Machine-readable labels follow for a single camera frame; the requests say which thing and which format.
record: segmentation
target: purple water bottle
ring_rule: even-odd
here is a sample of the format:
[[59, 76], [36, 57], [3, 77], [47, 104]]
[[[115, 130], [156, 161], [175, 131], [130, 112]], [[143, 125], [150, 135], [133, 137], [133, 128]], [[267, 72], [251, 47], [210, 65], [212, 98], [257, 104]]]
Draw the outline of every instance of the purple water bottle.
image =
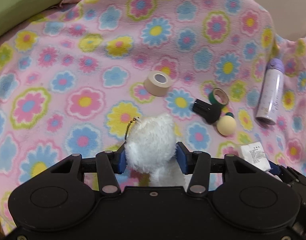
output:
[[278, 108], [283, 94], [284, 65], [280, 59], [273, 58], [267, 65], [261, 98], [257, 108], [256, 119], [275, 125]]

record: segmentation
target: tape roll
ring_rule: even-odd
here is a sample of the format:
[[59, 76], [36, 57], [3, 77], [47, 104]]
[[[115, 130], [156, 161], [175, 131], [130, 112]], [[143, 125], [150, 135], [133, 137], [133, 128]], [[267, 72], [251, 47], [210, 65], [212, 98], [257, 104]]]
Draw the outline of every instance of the tape roll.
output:
[[[216, 100], [215, 95], [217, 95], [222, 100], [221, 103]], [[214, 88], [212, 92], [209, 94], [209, 101], [212, 105], [218, 104], [221, 106], [221, 108], [223, 108], [229, 103], [229, 97], [223, 90], [219, 88]]]
[[150, 94], [162, 97], [165, 96], [172, 85], [172, 79], [162, 71], [151, 71], [144, 81], [144, 87]]

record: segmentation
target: white fur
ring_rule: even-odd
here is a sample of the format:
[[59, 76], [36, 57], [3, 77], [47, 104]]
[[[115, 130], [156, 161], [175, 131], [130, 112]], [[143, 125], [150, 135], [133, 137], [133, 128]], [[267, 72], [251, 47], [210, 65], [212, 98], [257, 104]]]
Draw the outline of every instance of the white fur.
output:
[[151, 187], [185, 186], [184, 175], [175, 158], [176, 136], [169, 114], [141, 119], [128, 133], [127, 164], [150, 174]]

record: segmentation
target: pink blanket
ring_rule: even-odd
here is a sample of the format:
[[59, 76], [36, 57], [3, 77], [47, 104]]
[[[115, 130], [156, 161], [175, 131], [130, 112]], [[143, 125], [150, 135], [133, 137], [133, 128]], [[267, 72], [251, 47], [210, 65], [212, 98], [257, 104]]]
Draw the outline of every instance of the pink blanket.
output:
[[[275, 126], [254, 120], [270, 57], [286, 68]], [[161, 70], [165, 97], [143, 87]], [[223, 89], [237, 131], [225, 138], [194, 114], [195, 98]], [[269, 13], [252, 0], [80, 0], [20, 24], [0, 38], [0, 216], [15, 225], [10, 192], [64, 157], [117, 149], [134, 116], [170, 113], [191, 150], [213, 157], [261, 141], [267, 157], [306, 175], [306, 38], [275, 35]], [[126, 170], [125, 185], [145, 177]], [[86, 182], [96, 188], [95, 176]], [[221, 183], [211, 177], [211, 188]]]

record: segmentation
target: yellow ball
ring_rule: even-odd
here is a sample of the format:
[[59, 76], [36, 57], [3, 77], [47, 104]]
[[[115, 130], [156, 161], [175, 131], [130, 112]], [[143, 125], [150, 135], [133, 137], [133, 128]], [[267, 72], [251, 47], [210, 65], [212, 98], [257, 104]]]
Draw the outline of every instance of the yellow ball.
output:
[[235, 133], [236, 121], [233, 117], [225, 115], [217, 121], [216, 128], [221, 135], [228, 136]]

